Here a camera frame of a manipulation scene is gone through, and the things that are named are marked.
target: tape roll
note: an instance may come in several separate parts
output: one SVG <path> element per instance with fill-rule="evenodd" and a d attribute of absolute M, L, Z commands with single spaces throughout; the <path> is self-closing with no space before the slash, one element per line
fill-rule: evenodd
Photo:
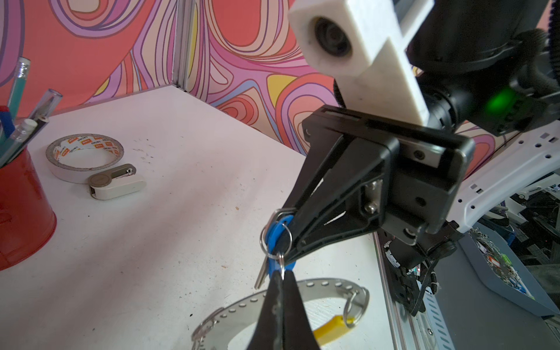
<path fill-rule="evenodd" d="M 98 134 L 65 136 L 46 148 L 53 175 L 75 184 L 87 184 L 91 175 L 117 165 L 123 155 L 120 142 Z"/>

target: green light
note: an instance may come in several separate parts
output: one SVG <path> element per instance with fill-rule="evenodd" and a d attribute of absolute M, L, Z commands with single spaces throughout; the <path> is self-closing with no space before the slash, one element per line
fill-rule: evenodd
<path fill-rule="evenodd" d="M 509 111 L 516 100 L 517 93 L 510 87 L 506 87 L 486 103 L 486 113 L 496 116 L 502 115 Z"/>

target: red pencil holder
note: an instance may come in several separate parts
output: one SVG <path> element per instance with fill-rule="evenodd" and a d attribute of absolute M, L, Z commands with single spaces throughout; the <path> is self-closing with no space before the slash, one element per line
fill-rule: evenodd
<path fill-rule="evenodd" d="M 56 227 L 57 217 L 25 149 L 0 169 L 0 270 L 32 256 Z"/>

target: white tabletop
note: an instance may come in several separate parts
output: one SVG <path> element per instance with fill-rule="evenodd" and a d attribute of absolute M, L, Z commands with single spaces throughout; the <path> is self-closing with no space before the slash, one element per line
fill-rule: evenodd
<path fill-rule="evenodd" d="M 100 201 L 54 177 L 47 145 L 77 133 L 119 140 L 147 187 Z M 254 292 L 258 235 L 304 161 L 172 86 L 54 116 L 29 149 L 58 226 L 0 272 L 5 349 L 190 349 L 208 314 Z M 370 290 L 358 327 L 324 348 L 393 347 L 371 235 L 308 255 L 294 273 Z"/>

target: gray plastic container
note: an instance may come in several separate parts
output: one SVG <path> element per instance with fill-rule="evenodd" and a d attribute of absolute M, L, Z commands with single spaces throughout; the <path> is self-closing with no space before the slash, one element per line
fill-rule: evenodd
<path fill-rule="evenodd" d="M 536 281 L 529 270 L 527 270 L 527 268 L 523 265 L 521 260 L 519 260 L 517 255 L 515 255 L 515 253 L 507 245 L 507 242 L 495 231 L 482 225 L 481 223 L 477 222 L 473 225 L 473 227 L 478 228 L 483 234 L 487 235 L 499 248 L 500 253 L 507 255 L 507 257 L 511 260 L 513 267 L 517 270 L 519 277 L 521 277 L 523 283 L 535 299 L 533 300 L 527 295 L 505 284 L 494 273 L 494 271 L 491 270 L 490 266 L 488 266 L 486 257 L 484 257 L 482 252 L 480 252 L 471 235 L 467 233 L 465 234 L 465 237 L 459 240 L 459 244 L 465 251 L 470 264 L 473 266 L 482 283 L 484 283 L 484 285 L 486 285 L 491 291 L 498 293 L 536 316 L 544 317 L 560 314 L 558 307 L 540 286 L 539 282 Z"/>

